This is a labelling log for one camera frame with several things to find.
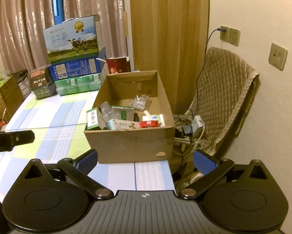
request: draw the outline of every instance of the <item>tablecloth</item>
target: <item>tablecloth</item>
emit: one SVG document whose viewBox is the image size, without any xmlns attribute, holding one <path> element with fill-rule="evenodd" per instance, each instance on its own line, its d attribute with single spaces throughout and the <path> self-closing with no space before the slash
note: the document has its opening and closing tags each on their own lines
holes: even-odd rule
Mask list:
<svg viewBox="0 0 292 234">
<path fill-rule="evenodd" d="M 32 144 L 0 152 L 0 201 L 30 159 L 56 163 L 64 157 L 75 158 L 90 149 L 84 136 L 86 111 L 92 108 L 96 92 L 53 96 L 36 100 L 33 93 L 22 103 L 5 131 L 30 129 Z M 97 164 L 89 176 L 117 190 L 174 190 L 167 161 Z"/>
</svg>

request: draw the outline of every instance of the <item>window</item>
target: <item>window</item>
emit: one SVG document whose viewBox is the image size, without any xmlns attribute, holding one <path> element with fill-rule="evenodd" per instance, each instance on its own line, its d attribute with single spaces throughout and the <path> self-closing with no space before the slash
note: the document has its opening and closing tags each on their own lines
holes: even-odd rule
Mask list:
<svg viewBox="0 0 292 234">
<path fill-rule="evenodd" d="M 61 24 L 64 19 L 64 3 L 63 0 L 53 0 L 53 12 L 55 24 Z"/>
</svg>

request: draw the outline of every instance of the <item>wall outlet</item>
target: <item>wall outlet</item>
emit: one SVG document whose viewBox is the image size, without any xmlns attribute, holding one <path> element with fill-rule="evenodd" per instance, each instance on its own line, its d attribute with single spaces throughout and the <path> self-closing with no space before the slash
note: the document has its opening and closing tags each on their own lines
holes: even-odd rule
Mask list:
<svg viewBox="0 0 292 234">
<path fill-rule="evenodd" d="M 268 62 L 282 71 L 284 69 L 284 64 L 286 63 L 287 54 L 287 49 L 272 43 Z"/>
<path fill-rule="evenodd" d="M 223 40 L 225 42 L 228 42 L 229 27 L 227 27 L 227 26 L 221 26 L 221 28 L 225 28 L 226 29 L 226 32 L 220 32 L 220 40 Z"/>
<path fill-rule="evenodd" d="M 229 28 L 228 42 L 234 46 L 239 46 L 240 31 L 234 28 Z"/>
</svg>

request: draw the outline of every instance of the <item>striped tablecloth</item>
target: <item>striped tablecloth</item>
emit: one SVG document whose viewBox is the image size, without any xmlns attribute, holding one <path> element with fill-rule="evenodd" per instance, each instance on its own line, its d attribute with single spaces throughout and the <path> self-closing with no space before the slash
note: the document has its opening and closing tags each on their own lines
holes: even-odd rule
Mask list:
<svg viewBox="0 0 292 234">
<path fill-rule="evenodd" d="M 84 136 L 86 111 L 98 92 L 36 100 L 33 93 L 19 107 L 5 131 L 30 129 L 36 139 L 11 152 L 0 153 L 0 201 L 28 161 L 39 158 L 56 163 L 75 158 L 90 149 Z M 97 164 L 89 176 L 113 190 L 174 190 L 167 161 Z"/>
</svg>

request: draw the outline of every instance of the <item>curtain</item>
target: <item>curtain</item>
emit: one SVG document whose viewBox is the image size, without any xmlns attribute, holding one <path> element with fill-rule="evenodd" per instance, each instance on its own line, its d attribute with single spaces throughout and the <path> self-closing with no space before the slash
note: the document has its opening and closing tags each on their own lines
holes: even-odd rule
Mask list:
<svg viewBox="0 0 292 234">
<path fill-rule="evenodd" d="M 52 0 L 0 0 L 0 52 L 6 70 L 49 64 L 43 29 L 54 24 Z"/>
<path fill-rule="evenodd" d="M 64 0 L 65 19 L 100 15 L 107 57 L 127 56 L 123 0 Z"/>
</svg>

